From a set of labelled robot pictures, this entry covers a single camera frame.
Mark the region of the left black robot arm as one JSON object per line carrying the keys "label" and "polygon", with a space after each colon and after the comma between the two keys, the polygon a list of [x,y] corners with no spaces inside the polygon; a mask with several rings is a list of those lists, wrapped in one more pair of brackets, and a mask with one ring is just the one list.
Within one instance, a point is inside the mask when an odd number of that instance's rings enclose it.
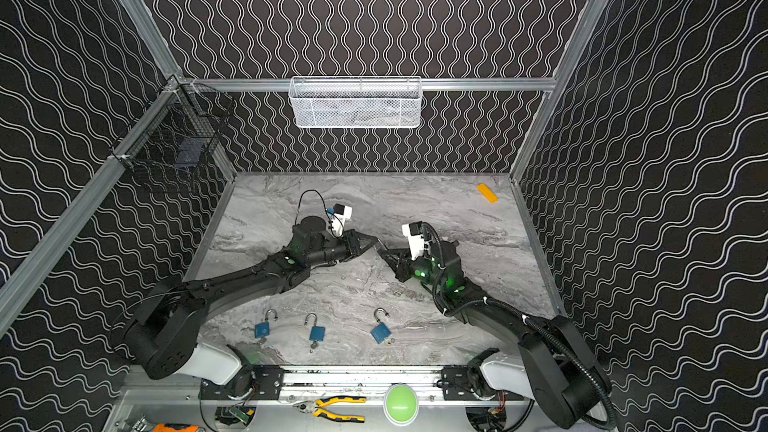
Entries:
{"label": "left black robot arm", "polygon": [[354,229],[335,237],[324,219],[306,217],[292,227],[286,246],[250,267],[177,285],[157,284],[113,333],[113,344],[125,345],[153,380],[187,375],[218,386],[231,399],[248,397],[256,389],[254,366],[232,346],[200,342],[201,327],[252,300],[290,291],[314,269],[348,262],[377,244],[377,237]]}

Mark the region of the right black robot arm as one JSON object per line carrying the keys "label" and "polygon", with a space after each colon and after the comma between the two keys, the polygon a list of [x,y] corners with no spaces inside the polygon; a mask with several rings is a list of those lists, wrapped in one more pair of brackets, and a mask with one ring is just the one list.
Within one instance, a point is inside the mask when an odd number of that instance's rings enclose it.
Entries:
{"label": "right black robot arm", "polygon": [[464,273],[458,242],[441,239],[429,223],[406,224],[403,233],[407,247],[377,247],[395,277],[417,280],[443,316],[481,328],[518,351],[524,378],[509,381],[487,372],[496,359],[490,353],[475,367],[478,394],[509,391],[529,398],[563,429],[579,421],[604,431],[616,427],[607,375],[570,319],[546,319],[493,297]]}

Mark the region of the right blue padlock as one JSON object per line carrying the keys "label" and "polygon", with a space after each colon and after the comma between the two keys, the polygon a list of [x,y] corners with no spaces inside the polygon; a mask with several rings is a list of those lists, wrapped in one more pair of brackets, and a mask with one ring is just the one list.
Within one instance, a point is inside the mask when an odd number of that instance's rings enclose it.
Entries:
{"label": "right blue padlock", "polygon": [[382,319],[382,317],[388,318],[390,316],[389,312],[383,307],[378,307],[374,310],[373,316],[376,320],[376,326],[370,331],[373,339],[379,345],[393,343],[392,332]]}

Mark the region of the blue padlock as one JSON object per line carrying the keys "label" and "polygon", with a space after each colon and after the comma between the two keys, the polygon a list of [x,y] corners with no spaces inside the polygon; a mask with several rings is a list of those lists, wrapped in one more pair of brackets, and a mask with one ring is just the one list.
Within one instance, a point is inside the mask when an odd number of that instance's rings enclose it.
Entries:
{"label": "blue padlock", "polygon": [[305,316],[304,325],[309,328],[310,352],[314,353],[319,345],[324,341],[325,328],[318,325],[318,316],[310,312]]}
{"label": "blue padlock", "polygon": [[383,307],[378,307],[374,310],[373,316],[376,320],[376,326],[370,331],[373,339],[379,345],[393,343],[392,332],[382,319],[382,317],[388,318],[390,316],[389,312]]}
{"label": "blue padlock", "polygon": [[273,308],[267,309],[263,320],[254,327],[254,338],[259,345],[264,344],[270,335],[270,320],[276,321],[279,318],[277,311]]}

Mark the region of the middle blue padlock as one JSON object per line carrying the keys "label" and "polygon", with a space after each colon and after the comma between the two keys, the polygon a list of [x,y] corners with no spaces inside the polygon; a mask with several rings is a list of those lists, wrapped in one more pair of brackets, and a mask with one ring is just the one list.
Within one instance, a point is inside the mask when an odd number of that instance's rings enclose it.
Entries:
{"label": "middle blue padlock", "polygon": [[310,352],[314,353],[319,345],[324,341],[325,328],[318,325],[318,316],[310,312],[305,316],[304,325],[309,328]]}

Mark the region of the yellow block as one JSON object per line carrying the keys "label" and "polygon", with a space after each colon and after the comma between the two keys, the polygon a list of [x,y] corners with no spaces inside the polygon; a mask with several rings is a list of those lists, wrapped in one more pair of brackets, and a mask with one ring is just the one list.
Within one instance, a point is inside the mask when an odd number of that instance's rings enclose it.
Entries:
{"label": "yellow block", "polygon": [[477,189],[481,195],[490,203],[494,204],[498,202],[498,196],[486,184],[479,184]]}

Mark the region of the left blue padlock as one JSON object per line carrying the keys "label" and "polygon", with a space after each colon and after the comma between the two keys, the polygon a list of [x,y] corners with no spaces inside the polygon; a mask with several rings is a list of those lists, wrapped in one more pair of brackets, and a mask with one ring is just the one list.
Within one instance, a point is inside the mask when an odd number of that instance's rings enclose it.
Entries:
{"label": "left blue padlock", "polygon": [[267,309],[263,320],[254,327],[254,338],[259,345],[264,344],[270,335],[270,320],[276,321],[279,318],[277,311],[273,308]]}

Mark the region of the green round button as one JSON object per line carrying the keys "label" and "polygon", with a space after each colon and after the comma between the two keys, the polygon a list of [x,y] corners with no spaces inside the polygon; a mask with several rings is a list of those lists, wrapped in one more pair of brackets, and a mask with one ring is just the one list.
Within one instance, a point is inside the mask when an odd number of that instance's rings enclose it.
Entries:
{"label": "green round button", "polygon": [[405,383],[392,384],[385,394],[383,411],[393,425],[409,426],[415,421],[419,412],[419,399],[416,392]]}

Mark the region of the green circuit board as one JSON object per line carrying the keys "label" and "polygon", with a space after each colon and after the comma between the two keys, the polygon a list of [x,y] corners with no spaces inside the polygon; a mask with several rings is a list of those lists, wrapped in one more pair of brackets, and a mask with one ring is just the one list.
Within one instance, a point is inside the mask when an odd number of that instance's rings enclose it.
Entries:
{"label": "green circuit board", "polygon": [[255,414],[256,409],[254,407],[219,407],[215,412],[215,420],[223,426],[246,428],[253,421]]}

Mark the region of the orange tool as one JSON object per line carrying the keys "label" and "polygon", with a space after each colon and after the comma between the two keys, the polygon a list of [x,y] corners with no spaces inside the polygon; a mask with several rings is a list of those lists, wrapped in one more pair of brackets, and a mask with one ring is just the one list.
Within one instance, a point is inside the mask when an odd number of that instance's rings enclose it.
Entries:
{"label": "orange tool", "polygon": [[152,432],[200,432],[201,428],[193,424],[160,423],[153,427]]}

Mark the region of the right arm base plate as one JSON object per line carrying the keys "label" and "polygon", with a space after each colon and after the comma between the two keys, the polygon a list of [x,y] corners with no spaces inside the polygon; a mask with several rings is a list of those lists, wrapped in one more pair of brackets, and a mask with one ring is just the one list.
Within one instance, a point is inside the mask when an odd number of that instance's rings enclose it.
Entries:
{"label": "right arm base plate", "polygon": [[442,391],[446,401],[494,401],[500,398],[524,401],[519,394],[492,389],[478,366],[445,366],[435,386]]}

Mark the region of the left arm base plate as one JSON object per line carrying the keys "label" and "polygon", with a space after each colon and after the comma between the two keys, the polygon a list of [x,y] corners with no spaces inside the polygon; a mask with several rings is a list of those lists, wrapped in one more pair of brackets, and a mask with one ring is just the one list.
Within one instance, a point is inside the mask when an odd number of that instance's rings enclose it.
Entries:
{"label": "left arm base plate", "polygon": [[202,380],[199,398],[203,401],[277,400],[285,371],[277,365],[245,365],[224,385]]}

